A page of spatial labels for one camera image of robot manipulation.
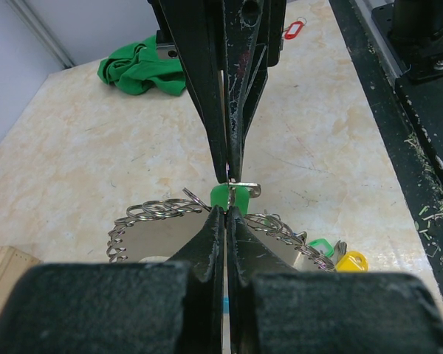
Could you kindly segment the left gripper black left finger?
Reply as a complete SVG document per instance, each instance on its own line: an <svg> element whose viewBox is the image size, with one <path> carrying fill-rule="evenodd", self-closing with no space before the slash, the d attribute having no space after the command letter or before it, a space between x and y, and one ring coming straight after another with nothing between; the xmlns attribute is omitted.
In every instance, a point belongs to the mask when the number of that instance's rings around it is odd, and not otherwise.
<svg viewBox="0 0 443 354"><path fill-rule="evenodd" d="M198 233L169 262L185 271L177 353L221 353L224 307L224 210L215 206Z"/></svg>

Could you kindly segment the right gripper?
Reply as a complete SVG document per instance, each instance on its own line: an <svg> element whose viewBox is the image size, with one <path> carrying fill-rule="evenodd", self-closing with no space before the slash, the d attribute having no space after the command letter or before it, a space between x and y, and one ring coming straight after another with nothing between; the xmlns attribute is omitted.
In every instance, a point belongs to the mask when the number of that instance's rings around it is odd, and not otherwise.
<svg viewBox="0 0 443 354"><path fill-rule="evenodd" d="M181 61L186 87L205 127L217 181L241 180L250 84L263 60L282 49L285 1L150 1L157 54ZM224 71L224 110L220 68Z"/></svg>

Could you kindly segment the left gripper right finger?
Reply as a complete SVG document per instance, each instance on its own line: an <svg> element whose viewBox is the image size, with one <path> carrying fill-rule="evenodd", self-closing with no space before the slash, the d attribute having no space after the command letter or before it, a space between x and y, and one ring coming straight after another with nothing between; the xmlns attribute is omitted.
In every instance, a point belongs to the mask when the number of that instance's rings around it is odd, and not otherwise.
<svg viewBox="0 0 443 354"><path fill-rule="evenodd" d="M248 228L239 208L227 212L227 284L232 353L279 353L275 335L285 331L288 301L279 295L297 271Z"/></svg>

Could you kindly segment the large metal keyring with keys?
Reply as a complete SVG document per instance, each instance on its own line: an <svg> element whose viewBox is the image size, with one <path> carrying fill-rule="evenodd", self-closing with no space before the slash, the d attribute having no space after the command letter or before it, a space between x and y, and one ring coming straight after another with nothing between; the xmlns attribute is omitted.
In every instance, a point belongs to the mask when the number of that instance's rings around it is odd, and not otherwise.
<svg viewBox="0 0 443 354"><path fill-rule="evenodd" d="M106 254L110 263L150 263L169 261L204 225L214 206L203 203L192 192L184 198L146 201L130 206L126 215L114 222L109 232ZM227 212L224 212L224 307L222 345L230 344L230 309L227 284ZM321 253L316 243L307 242L305 232L296 233L276 214L242 215L249 230L297 272L298 260L306 258L318 270L367 271L368 262L344 242L329 253Z"/></svg>

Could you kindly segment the green tagged key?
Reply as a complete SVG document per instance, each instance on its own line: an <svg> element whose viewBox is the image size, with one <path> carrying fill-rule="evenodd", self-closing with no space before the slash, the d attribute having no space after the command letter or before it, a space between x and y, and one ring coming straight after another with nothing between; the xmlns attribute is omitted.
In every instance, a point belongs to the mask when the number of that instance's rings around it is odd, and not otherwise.
<svg viewBox="0 0 443 354"><path fill-rule="evenodd" d="M221 207L225 212L237 207L245 216L249 211L250 200L261 195L261 185L254 182L235 182L230 179L216 185L210 192L210 205Z"/></svg>

